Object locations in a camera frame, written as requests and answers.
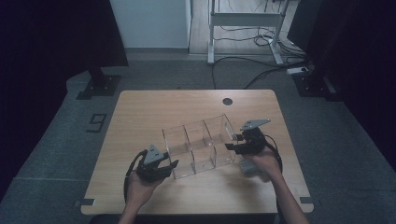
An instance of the table hole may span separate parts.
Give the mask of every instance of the table hole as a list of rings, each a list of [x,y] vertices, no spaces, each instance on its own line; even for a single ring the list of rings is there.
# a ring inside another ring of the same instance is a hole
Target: table hole
[[[223,99],[223,103],[224,103],[225,105],[231,105],[231,104],[233,103],[233,100],[230,99],[230,98],[224,98],[224,99]]]

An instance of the clear plastic container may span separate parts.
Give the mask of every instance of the clear plastic container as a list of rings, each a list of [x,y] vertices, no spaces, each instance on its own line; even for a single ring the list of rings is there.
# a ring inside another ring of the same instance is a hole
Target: clear plastic container
[[[225,114],[163,130],[169,161],[178,160],[174,178],[195,175],[230,164],[235,153],[224,144],[234,144],[236,136]]]

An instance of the black stand base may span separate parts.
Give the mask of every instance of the black stand base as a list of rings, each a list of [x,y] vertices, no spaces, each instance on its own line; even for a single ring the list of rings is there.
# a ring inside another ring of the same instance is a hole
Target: black stand base
[[[342,101],[339,91],[327,76],[318,80],[313,76],[293,76],[297,90],[302,97],[324,97],[328,101]]]
[[[77,100],[91,100],[93,96],[113,96],[120,82],[120,76],[104,76],[104,83],[95,85],[93,80],[88,83],[85,91],[81,91]]]
[[[298,93],[302,97],[325,97],[325,91],[320,84],[313,84],[312,76],[292,76]]]

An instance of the white wall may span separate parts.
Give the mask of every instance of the white wall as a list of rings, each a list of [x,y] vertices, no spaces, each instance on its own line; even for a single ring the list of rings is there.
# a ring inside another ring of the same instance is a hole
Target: white wall
[[[125,48],[186,49],[190,0],[110,0]]]

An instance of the person's left hand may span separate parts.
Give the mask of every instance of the person's left hand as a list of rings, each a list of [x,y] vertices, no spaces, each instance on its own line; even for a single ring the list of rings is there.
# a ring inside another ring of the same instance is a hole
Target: person's left hand
[[[126,203],[141,207],[149,200],[154,190],[163,181],[164,179],[157,180],[152,183],[146,182],[142,180],[136,172],[132,172],[129,176],[129,186]]]

